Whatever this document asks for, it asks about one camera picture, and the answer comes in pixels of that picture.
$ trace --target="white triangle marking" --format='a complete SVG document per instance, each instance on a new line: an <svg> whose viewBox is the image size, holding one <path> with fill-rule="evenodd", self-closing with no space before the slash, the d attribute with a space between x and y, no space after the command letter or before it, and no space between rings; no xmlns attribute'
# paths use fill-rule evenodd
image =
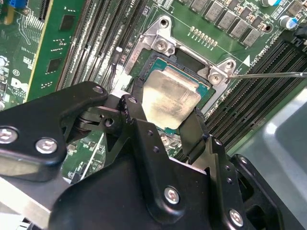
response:
<svg viewBox="0 0 307 230"><path fill-rule="evenodd" d="M247 58L243 61L243 64L245 64L248 67L250 67L250 55L248 55Z"/></svg>

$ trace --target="black mechanical arm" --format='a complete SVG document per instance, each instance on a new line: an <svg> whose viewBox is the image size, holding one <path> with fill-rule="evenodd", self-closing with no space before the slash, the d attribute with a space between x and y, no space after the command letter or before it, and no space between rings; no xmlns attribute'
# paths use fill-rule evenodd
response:
<svg viewBox="0 0 307 230"><path fill-rule="evenodd" d="M106 134L106 165L64 185L67 144ZM49 230L304 229L243 156L227 157L195 109L169 159L129 94L84 82L0 113L0 201Z"/></svg>

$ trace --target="metal rod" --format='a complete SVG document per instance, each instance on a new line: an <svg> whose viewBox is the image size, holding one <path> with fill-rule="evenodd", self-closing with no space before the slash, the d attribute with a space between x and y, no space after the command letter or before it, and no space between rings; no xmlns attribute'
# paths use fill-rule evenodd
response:
<svg viewBox="0 0 307 230"><path fill-rule="evenodd" d="M287 72L287 73L261 73L232 75L230 79L250 79L250 78L307 78L307 72Z"/></svg>

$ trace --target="motherboard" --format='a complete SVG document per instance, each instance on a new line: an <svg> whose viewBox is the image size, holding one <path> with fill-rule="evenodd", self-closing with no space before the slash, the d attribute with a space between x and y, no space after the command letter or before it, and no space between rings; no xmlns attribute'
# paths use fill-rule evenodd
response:
<svg viewBox="0 0 307 230"><path fill-rule="evenodd" d="M229 79L304 72L302 0L0 0L0 109L95 81L142 101L170 157L185 161L178 128L197 107L231 154L305 79ZM104 134L67 146L63 176L104 166Z"/></svg>

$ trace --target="silver screw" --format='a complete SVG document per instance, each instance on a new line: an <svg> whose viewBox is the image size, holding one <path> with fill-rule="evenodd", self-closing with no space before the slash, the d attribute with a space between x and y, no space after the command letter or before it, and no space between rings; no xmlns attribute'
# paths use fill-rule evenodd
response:
<svg viewBox="0 0 307 230"><path fill-rule="evenodd" d="M179 200L180 200L179 194L173 188L167 187L164 190L164 196L167 199L167 201L173 205L176 205L179 203Z"/></svg>
<svg viewBox="0 0 307 230"><path fill-rule="evenodd" d="M243 226L243 219L241 217L241 215L235 211L234 209L231 209L229 211L229 215L230 215L230 218L232 220L232 222L237 225L238 227L242 227Z"/></svg>
<svg viewBox="0 0 307 230"><path fill-rule="evenodd" d="M221 141L218 140L218 139L215 139L215 143L218 144L218 145L222 145Z"/></svg>
<svg viewBox="0 0 307 230"><path fill-rule="evenodd" d="M221 76L218 73L213 73L209 76L209 82L213 85L220 83L222 80Z"/></svg>
<svg viewBox="0 0 307 230"><path fill-rule="evenodd" d="M0 128L0 144L10 144L18 138L18 134L11 128Z"/></svg>
<svg viewBox="0 0 307 230"><path fill-rule="evenodd" d="M165 52L167 50L167 42L164 39L160 39L155 43L155 48L158 52Z"/></svg>
<svg viewBox="0 0 307 230"><path fill-rule="evenodd" d="M248 161L244 158L244 157L240 157L240 160L244 163L244 164L247 164Z"/></svg>
<svg viewBox="0 0 307 230"><path fill-rule="evenodd" d="M36 150L43 154L50 154L57 150L58 145L56 142L49 138L40 139L35 144Z"/></svg>
<svg viewBox="0 0 307 230"><path fill-rule="evenodd" d="M137 103L137 100L134 97L129 97L128 98L129 101L131 101L132 103Z"/></svg>
<svg viewBox="0 0 307 230"><path fill-rule="evenodd" d="M99 86L95 86L95 87L93 88L93 90L94 90L95 92L97 92L97 93L103 93L103 92L104 92L103 89L102 89L101 87L99 87Z"/></svg>

